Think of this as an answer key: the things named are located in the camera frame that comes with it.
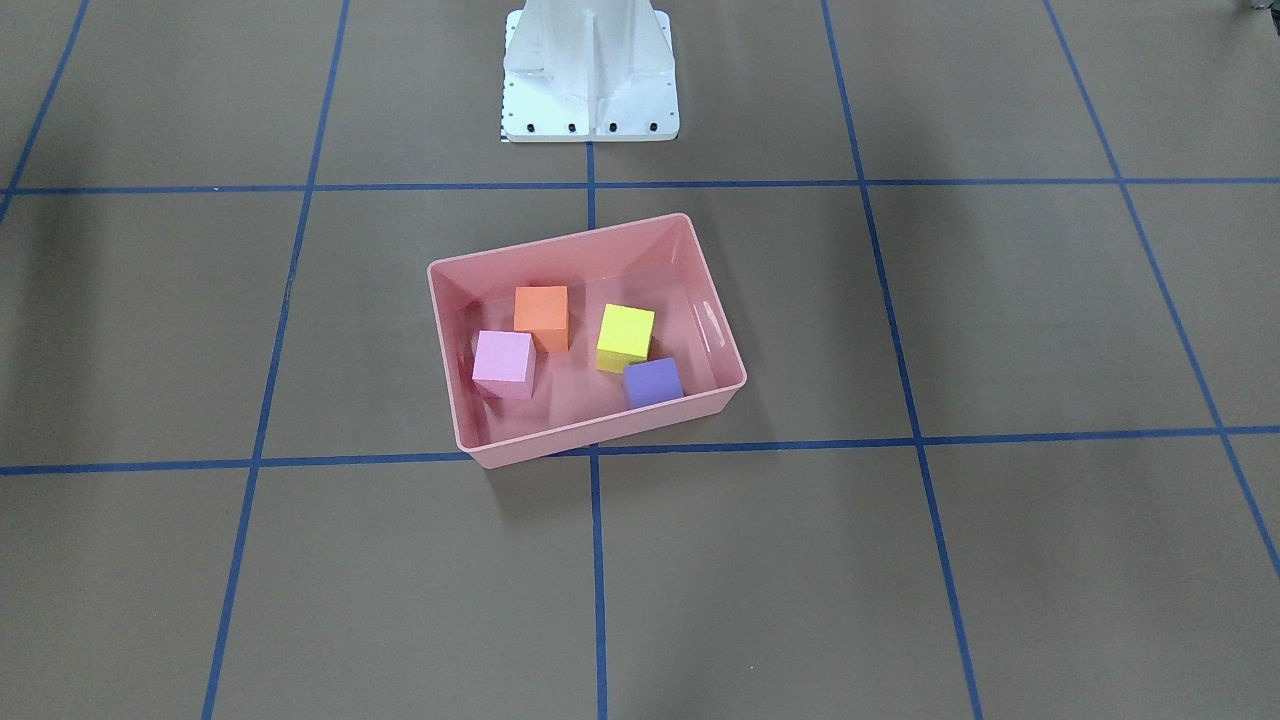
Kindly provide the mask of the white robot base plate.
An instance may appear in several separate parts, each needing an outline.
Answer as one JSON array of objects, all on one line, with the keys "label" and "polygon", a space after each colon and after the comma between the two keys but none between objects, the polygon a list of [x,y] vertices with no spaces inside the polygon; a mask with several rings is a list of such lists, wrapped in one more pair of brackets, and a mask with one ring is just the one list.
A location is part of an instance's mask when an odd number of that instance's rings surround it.
[{"label": "white robot base plate", "polygon": [[503,72],[506,142],[680,135],[672,23],[649,1],[526,1],[506,17]]}]

